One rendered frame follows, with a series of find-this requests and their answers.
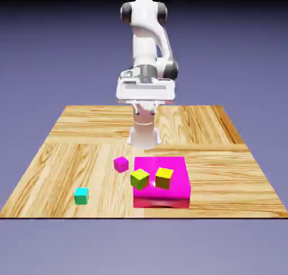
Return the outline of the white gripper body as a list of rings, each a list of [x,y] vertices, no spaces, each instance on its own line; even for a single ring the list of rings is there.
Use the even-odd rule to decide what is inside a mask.
[[[141,83],[139,78],[119,78],[116,88],[118,100],[173,101],[175,81],[152,78],[151,83]]]

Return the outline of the small magenta cube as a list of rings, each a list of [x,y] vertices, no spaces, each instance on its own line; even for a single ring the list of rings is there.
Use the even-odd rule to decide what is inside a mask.
[[[114,159],[114,169],[119,172],[125,172],[129,169],[129,161],[125,157],[117,157]]]

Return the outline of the small yellow cube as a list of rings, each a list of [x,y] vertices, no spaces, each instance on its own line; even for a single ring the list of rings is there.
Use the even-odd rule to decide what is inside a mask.
[[[173,169],[159,167],[155,175],[155,187],[168,190],[173,173]]]

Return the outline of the small yellow-green cube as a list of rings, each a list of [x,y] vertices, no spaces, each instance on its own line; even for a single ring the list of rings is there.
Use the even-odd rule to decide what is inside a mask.
[[[150,174],[143,170],[137,169],[130,174],[130,184],[137,190],[142,190],[149,185]]]

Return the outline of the small cyan cube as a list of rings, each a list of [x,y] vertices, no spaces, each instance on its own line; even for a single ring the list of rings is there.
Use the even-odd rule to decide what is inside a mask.
[[[78,187],[74,192],[74,202],[76,205],[86,205],[89,200],[89,189],[87,187]]]

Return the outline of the large magenta box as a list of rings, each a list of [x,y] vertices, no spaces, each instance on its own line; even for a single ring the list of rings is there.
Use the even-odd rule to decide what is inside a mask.
[[[167,190],[155,186],[156,172],[159,168],[173,170]],[[138,169],[148,172],[150,177],[149,185],[144,189],[133,188],[134,208],[189,208],[191,185],[184,157],[135,157],[134,170]]]

